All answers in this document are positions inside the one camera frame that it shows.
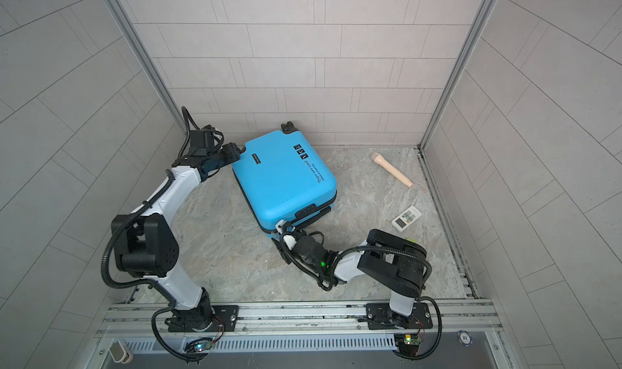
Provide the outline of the blue hard-shell suitcase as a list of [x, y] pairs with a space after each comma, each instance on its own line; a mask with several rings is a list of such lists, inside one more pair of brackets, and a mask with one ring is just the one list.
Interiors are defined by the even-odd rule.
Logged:
[[305, 228], [331, 212], [337, 182], [293, 122], [245, 144], [233, 174], [261, 231], [279, 222]]

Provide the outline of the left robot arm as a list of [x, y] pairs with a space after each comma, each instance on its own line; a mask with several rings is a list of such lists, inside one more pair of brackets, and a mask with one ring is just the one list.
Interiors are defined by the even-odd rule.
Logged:
[[148, 200], [112, 221], [100, 274], [113, 289], [146, 285], [157, 290], [168, 300], [173, 330], [204, 331], [215, 322], [209, 294], [179, 265], [180, 248], [169, 225], [190, 192], [239, 160], [241, 150], [208, 125], [188, 132], [181, 153]]

